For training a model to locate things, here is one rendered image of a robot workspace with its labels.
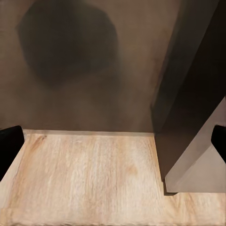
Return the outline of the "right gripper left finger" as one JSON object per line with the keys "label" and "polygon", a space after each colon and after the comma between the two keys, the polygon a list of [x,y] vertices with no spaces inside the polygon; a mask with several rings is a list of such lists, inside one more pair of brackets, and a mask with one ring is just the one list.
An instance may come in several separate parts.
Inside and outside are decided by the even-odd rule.
{"label": "right gripper left finger", "polygon": [[14,126],[0,130],[0,181],[24,144],[22,127]]}

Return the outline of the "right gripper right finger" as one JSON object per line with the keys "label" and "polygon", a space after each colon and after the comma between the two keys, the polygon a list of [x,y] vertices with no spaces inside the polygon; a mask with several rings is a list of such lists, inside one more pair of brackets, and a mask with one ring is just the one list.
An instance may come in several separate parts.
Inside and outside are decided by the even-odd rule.
{"label": "right gripper right finger", "polygon": [[211,135],[211,142],[226,163],[226,127],[216,125]]}

